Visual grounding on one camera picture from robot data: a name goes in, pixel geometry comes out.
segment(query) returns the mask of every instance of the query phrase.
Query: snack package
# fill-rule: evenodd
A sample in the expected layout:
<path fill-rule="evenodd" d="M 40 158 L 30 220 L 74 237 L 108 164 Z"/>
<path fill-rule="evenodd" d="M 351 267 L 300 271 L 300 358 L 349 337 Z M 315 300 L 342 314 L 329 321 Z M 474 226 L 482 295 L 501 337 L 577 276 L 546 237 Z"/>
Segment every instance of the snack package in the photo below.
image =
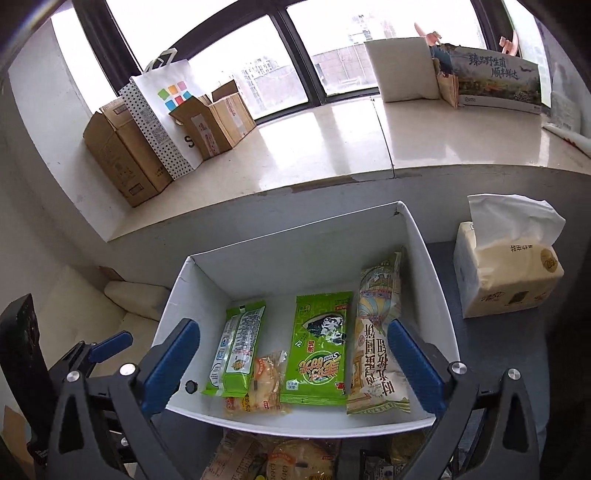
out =
<path fill-rule="evenodd" d="M 387 341 L 388 325 L 401 312 L 401 257 L 397 252 L 361 274 L 347 413 L 378 413 L 394 407 L 410 412 L 408 382 Z"/>
<path fill-rule="evenodd" d="M 283 351 L 256 358 L 248 393 L 243 398 L 227 397 L 227 411 L 284 413 L 279 394 L 286 360 L 287 353 Z"/>
<path fill-rule="evenodd" d="M 388 453 L 393 465 L 406 465 L 413 459 L 421 445 L 427 438 L 427 430 L 412 430 L 410 432 L 396 433 L 390 438 Z"/>
<path fill-rule="evenodd" d="M 345 332 L 351 297 L 349 291 L 297 297 L 282 402 L 346 402 Z"/>
<path fill-rule="evenodd" d="M 396 470 L 388 462 L 388 458 L 382 452 L 373 450 L 360 450 L 361 468 L 359 480 L 392 480 L 402 469 Z"/>
<path fill-rule="evenodd" d="M 264 301 L 226 311 L 226 324 L 203 393 L 239 398 L 246 395 L 264 311 Z"/>
<path fill-rule="evenodd" d="M 267 453 L 254 435 L 226 431 L 201 480 L 254 480 Z"/>
<path fill-rule="evenodd" d="M 267 480 L 332 480 L 335 456 L 314 440 L 282 442 L 269 455 Z"/>

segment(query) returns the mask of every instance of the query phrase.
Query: blue gripper pad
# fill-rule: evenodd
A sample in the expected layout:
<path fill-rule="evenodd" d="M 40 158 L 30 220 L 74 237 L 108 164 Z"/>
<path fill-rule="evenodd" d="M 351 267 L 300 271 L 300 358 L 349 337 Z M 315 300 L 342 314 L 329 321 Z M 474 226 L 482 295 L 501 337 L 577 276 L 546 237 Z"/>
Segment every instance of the blue gripper pad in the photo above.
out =
<path fill-rule="evenodd" d="M 98 345 L 92 347 L 88 360 L 96 364 L 102 363 L 131 346 L 133 342 L 134 338 L 127 330 L 116 333 L 112 337 L 107 338 L 107 340 L 103 340 Z"/>
<path fill-rule="evenodd" d="M 144 381 L 144 399 L 141 409 L 146 417 L 160 413 L 166 408 L 166 404 L 199 348 L 199 340 L 199 325 L 189 320 L 172 345 L 162 354 L 160 362 Z"/>
<path fill-rule="evenodd" d="M 439 418 L 447 408 L 443 400 L 443 380 L 398 320 L 388 326 L 388 346 L 423 410 Z"/>

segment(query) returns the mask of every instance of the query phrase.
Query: bag strap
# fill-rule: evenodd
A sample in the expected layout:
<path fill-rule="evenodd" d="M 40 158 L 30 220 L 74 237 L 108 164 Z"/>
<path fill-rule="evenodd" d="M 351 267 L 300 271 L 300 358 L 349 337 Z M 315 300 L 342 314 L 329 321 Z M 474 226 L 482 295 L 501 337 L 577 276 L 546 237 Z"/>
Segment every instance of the bag strap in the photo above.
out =
<path fill-rule="evenodd" d="M 152 60 L 150 63 L 148 63 L 148 66 L 144 69 L 144 71 L 142 73 L 148 73 L 151 72 L 154 69 L 160 68 L 160 67 L 166 67 L 168 65 L 171 64 L 171 62 L 173 61 L 174 56 L 177 54 L 177 49 L 176 48 L 169 48 L 168 50 L 164 50 L 157 59 Z M 168 55 L 168 59 L 166 60 L 166 62 L 164 62 L 164 60 L 162 59 L 162 57 L 165 57 L 166 55 Z"/>

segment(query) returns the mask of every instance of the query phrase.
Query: white box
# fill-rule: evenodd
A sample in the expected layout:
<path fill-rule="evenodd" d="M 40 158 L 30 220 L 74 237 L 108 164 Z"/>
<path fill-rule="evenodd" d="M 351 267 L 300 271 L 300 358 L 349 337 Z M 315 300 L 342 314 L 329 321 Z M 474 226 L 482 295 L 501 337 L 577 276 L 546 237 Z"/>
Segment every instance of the white box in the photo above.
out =
<path fill-rule="evenodd" d="M 464 318 L 537 307 L 554 290 L 564 275 L 554 249 L 515 243 L 478 251 L 472 222 L 460 223 L 453 265 Z"/>
<path fill-rule="evenodd" d="M 154 344 L 162 343 L 183 318 L 198 322 L 201 342 L 180 390 L 167 408 L 187 417 L 247 432 L 294 437 L 361 437 L 430 426 L 434 417 L 411 394 L 411 414 L 396 409 L 379 414 L 347 415 L 345 406 L 290 405 L 291 413 L 251 414 L 230 419 L 224 401 L 182 385 L 207 382 L 230 306 L 264 299 L 258 355 L 289 351 L 296 295 L 359 291 L 361 270 L 377 265 L 399 245 L 405 246 L 402 316 L 415 321 L 427 342 L 449 361 L 459 359 L 456 337 L 439 279 L 425 243 L 406 205 L 390 203 L 298 228 L 240 242 L 188 257 L 164 310 Z M 356 296 L 348 321 L 346 384 L 350 384 L 352 331 Z"/>

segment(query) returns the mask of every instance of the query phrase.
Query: paper shopping bag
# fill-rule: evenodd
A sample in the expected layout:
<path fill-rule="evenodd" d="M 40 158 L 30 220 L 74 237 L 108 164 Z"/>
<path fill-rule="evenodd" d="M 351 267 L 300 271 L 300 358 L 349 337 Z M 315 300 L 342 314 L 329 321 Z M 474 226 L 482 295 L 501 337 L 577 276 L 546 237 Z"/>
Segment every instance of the paper shopping bag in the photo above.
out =
<path fill-rule="evenodd" d="M 169 115 L 186 99 L 204 94 L 187 60 L 171 62 L 175 53 L 175 49 L 162 52 L 119 92 L 173 180 L 195 170 L 203 161 L 193 140 Z M 161 58 L 167 54 L 164 63 Z"/>

